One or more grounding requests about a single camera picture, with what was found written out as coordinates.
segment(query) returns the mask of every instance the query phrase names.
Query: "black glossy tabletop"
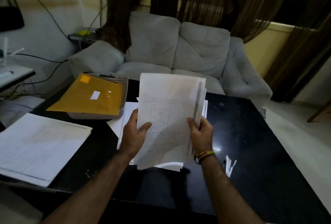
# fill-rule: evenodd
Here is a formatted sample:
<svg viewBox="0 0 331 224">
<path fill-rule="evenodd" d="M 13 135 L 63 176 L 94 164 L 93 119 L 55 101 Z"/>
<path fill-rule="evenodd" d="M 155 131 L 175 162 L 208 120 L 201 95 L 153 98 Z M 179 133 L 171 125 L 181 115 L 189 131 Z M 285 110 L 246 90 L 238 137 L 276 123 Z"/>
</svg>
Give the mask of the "black glossy tabletop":
<svg viewBox="0 0 331 224">
<path fill-rule="evenodd" d="M 137 102 L 139 82 L 129 80 L 127 101 Z M 118 138 L 105 120 L 72 120 L 66 113 L 45 111 L 61 94 L 33 113 L 93 127 L 92 133 L 50 189 L 75 192 L 114 155 Z M 214 126 L 213 147 L 223 162 L 237 163 L 231 181 L 265 222 L 331 223 L 331 217 L 292 159 L 250 100 L 206 94 L 207 119 Z M 213 215 L 201 166 L 184 164 L 181 172 L 128 166 L 114 199 Z"/>
</svg>

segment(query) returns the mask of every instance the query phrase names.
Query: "sofa cushion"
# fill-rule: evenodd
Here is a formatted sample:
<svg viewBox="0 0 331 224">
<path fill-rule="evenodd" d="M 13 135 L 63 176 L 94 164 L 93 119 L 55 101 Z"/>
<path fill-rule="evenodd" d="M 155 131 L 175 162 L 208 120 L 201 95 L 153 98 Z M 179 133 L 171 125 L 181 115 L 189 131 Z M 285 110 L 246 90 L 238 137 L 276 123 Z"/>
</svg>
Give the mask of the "sofa cushion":
<svg viewBox="0 0 331 224">
<path fill-rule="evenodd" d="M 172 70 L 172 74 L 206 78 L 205 88 L 207 89 L 207 92 L 225 95 L 219 80 L 211 76 L 185 70 Z"/>
<path fill-rule="evenodd" d="M 180 28 L 180 22 L 176 18 L 133 11 L 129 28 L 131 46 L 126 51 L 126 62 L 172 68 Z"/>
<path fill-rule="evenodd" d="M 171 69 L 156 64 L 129 62 L 129 63 L 124 63 L 118 69 L 118 71 L 116 71 L 117 74 L 125 75 L 129 79 L 133 79 L 133 80 L 140 80 L 140 74 L 142 74 L 143 72 L 171 74 Z"/>
<path fill-rule="evenodd" d="M 230 32 L 226 29 L 184 22 L 172 69 L 194 71 L 220 78 L 229 51 Z"/>
</svg>

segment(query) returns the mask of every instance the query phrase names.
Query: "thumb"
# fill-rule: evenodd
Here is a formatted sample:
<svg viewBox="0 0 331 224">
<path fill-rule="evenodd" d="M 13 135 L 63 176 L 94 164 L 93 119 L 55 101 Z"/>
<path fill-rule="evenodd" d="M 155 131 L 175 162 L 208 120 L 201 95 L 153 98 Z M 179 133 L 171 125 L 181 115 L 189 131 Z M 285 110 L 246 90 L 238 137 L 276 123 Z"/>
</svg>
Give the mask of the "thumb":
<svg viewBox="0 0 331 224">
<path fill-rule="evenodd" d="M 146 134 L 147 130 L 152 126 L 152 123 L 151 122 L 147 122 L 145 124 L 143 124 L 139 130 L 138 130 L 138 133 L 143 133 L 143 134 Z"/>
<path fill-rule="evenodd" d="M 192 118 L 187 118 L 188 126 L 190 127 L 191 132 L 197 130 L 197 125 Z"/>
</svg>

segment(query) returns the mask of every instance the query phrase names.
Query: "orange sticky note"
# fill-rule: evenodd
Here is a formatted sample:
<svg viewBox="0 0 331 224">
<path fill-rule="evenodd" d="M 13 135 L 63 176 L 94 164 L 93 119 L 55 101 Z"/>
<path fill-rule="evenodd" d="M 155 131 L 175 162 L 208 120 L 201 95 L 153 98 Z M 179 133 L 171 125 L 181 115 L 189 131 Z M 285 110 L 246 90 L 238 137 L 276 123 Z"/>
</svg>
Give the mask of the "orange sticky note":
<svg viewBox="0 0 331 224">
<path fill-rule="evenodd" d="M 90 79 L 91 78 L 89 76 L 82 75 L 80 81 L 83 82 L 83 83 L 87 83 L 88 84 L 89 81 L 90 81 Z"/>
</svg>

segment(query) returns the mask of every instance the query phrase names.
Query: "right hand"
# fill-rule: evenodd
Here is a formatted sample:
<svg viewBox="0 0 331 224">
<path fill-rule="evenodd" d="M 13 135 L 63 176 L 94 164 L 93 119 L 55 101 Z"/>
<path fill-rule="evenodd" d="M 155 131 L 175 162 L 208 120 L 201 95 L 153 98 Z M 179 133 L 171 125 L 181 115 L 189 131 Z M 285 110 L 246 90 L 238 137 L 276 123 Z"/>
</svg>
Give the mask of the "right hand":
<svg viewBox="0 0 331 224">
<path fill-rule="evenodd" d="M 187 118 L 191 130 L 191 142 L 196 155 L 213 151 L 213 126 L 205 117 L 201 117 L 200 130 L 192 118 Z"/>
</svg>

